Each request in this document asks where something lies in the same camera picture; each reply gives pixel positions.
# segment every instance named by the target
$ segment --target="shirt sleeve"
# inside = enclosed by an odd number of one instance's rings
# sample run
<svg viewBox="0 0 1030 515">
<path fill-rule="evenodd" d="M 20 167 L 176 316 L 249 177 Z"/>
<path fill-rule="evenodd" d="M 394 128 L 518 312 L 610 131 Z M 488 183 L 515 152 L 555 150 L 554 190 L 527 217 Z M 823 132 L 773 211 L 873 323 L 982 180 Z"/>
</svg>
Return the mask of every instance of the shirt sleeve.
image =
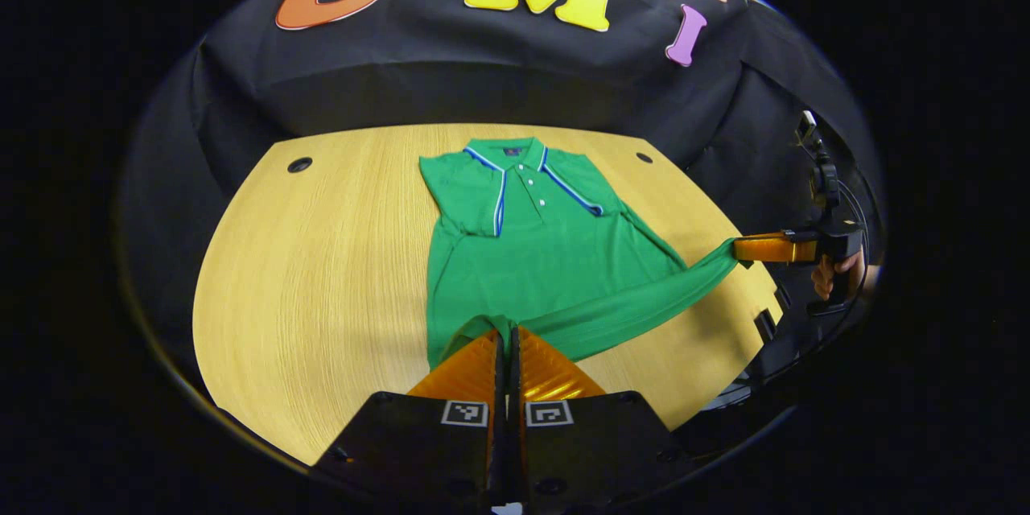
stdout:
<svg viewBox="0 0 1030 515">
<path fill-rule="evenodd" d="M 504 173 L 483 166 L 468 152 L 419 157 L 418 166 L 444 218 L 465 234 L 501 235 Z"/>
<path fill-rule="evenodd" d="M 576 152 L 547 149 L 547 170 L 559 185 L 595 215 L 615 215 L 622 211 L 622 202 L 589 157 Z"/>
</svg>

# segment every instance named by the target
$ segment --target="human hand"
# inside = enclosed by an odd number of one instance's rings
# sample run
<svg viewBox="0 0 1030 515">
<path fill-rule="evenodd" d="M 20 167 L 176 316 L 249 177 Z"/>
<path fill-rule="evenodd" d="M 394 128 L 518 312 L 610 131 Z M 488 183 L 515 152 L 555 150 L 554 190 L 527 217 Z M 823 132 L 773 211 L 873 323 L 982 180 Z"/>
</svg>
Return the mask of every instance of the human hand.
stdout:
<svg viewBox="0 0 1030 515">
<path fill-rule="evenodd" d="M 865 273 L 864 248 L 859 248 L 857 253 L 848 255 L 839 263 L 833 263 L 828 255 L 823 255 L 822 262 L 812 272 L 812 280 L 819 298 L 828 300 L 833 291 L 833 275 L 850 272 L 848 276 L 848 298 L 854 298 L 858 291 L 858 284 L 862 281 L 862 274 Z"/>
</svg>

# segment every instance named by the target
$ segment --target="green polo shirt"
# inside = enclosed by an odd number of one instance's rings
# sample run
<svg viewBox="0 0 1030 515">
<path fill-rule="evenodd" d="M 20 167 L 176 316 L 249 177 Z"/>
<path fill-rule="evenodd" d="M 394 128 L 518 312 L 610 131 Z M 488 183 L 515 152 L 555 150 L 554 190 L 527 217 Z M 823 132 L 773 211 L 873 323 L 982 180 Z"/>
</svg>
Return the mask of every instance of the green polo shirt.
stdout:
<svg viewBox="0 0 1030 515">
<path fill-rule="evenodd" d="M 430 367 L 524 325 L 573 360 L 673 318 L 733 269 L 732 240 L 688 268 L 585 156 L 537 138 L 420 157 L 440 208 L 428 263 Z"/>
</svg>

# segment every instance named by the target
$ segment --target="shirt collar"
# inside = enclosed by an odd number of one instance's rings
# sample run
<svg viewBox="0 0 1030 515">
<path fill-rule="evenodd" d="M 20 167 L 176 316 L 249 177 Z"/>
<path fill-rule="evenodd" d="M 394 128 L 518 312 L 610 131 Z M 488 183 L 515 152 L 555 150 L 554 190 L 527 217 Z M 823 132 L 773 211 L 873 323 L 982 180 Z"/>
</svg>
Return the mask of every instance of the shirt collar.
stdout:
<svg viewBox="0 0 1030 515">
<path fill-rule="evenodd" d="M 520 149 L 519 154 L 509 157 L 505 149 Z M 497 170 L 508 171 L 516 164 L 523 164 L 534 171 L 543 171 L 547 147 L 538 140 L 530 138 L 474 138 L 465 147 L 470 156 L 479 163 Z"/>
</svg>

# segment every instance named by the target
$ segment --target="wooden table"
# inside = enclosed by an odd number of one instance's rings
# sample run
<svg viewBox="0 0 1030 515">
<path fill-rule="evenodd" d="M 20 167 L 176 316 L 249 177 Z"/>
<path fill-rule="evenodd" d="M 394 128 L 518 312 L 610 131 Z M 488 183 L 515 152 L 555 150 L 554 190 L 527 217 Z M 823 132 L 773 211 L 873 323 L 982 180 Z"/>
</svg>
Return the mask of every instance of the wooden table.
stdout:
<svg viewBox="0 0 1030 515">
<path fill-rule="evenodd" d="M 407 392 L 428 372 L 426 263 L 439 215 L 418 158 L 471 138 L 530 136 L 588 156 L 688 266 L 740 236 L 641 138 L 426 124 L 281 141 L 233 197 L 201 269 L 194 342 L 214 403 L 313 465 L 372 392 Z M 311 166 L 287 171 L 302 157 Z M 609 392 L 640 391 L 666 426 L 680 426 L 758 352 L 754 317 L 766 307 L 782 316 L 775 290 L 761 263 L 737 267 L 685 312 L 579 367 Z"/>
</svg>

